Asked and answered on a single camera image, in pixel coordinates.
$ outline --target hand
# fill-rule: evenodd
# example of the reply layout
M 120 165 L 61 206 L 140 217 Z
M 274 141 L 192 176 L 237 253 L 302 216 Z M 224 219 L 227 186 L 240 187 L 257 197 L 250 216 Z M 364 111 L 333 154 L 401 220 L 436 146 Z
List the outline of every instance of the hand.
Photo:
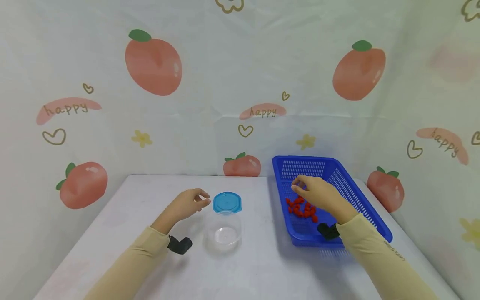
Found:
M 152 228 L 168 234 L 179 221 L 186 219 L 210 204 L 210 195 L 202 189 L 181 192 L 153 222 Z
M 298 175 L 292 182 L 292 190 L 311 204 L 329 212 L 339 224 L 347 223 L 358 214 L 333 185 L 320 177 Z

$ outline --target blue plastic basket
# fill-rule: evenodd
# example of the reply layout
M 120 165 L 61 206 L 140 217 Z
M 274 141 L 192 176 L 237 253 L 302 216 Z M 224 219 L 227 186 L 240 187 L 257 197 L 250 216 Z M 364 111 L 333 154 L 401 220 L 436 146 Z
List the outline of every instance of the blue plastic basket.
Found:
M 377 228 L 388 242 L 392 241 L 392 232 L 338 160 L 316 156 L 275 156 L 272 162 L 285 224 L 295 246 L 321 247 L 332 250 L 345 248 L 340 238 L 326 240 L 317 231 L 320 223 L 327 223 L 329 226 L 336 223 L 335 218 L 328 212 L 317 208 L 318 224 L 313 223 L 311 218 L 304 219 L 288 213 L 288 204 L 285 198 L 292 201 L 297 198 L 291 189 L 291 183 L 299 174 L 322 177 L 331 183 L 357 211 Z

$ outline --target white table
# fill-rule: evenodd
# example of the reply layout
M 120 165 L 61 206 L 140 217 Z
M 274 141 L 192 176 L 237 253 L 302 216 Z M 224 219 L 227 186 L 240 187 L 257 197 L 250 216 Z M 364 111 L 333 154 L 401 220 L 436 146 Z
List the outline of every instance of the white table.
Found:
M 440 299 L 458 297 L 360 180 L 358 186 L 391 229 L 392 245 Z M 169 253 L 136 299 L 380 299 L 362 267 L 351 257 L 326 258 L 315 248 L 292 245 L 274 178 L 217 176 L 129 176 L 34 300 L 81 300 L 115 259 L 150 225 L 177 194 L 201 187 L 213 197 L 235 192 L 242 198 L 242 242 L 227 256 L 203 243 L 203 222 L 211 205 L 177 224 L 171 234 L 188 236 L 185 255 Z

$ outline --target beige sleeve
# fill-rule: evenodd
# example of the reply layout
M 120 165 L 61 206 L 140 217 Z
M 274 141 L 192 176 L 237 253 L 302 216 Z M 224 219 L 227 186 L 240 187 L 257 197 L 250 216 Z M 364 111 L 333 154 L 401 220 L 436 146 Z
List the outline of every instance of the beige sleeve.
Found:
M 345 248 L 367 271 L 383 300 L 438 299 L 405 258 L 359 214 L 337 224 Z
M 169 242 L 168 235 L 147 227 L 84 300 L 132 300 L 148 275 L 164 260 Z

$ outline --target white backdrop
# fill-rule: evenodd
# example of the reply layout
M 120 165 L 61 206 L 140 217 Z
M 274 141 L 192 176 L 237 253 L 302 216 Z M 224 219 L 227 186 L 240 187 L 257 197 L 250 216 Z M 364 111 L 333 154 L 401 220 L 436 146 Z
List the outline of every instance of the white backdrop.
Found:
M 270 176 L 275 155 L 331 156 L 366 182 L 398 172 L 371 189 L 403 188 L 395 219 L 476 299 L 475 3 L 7 0 L 0 299 L 31 299 L 128 174 Z

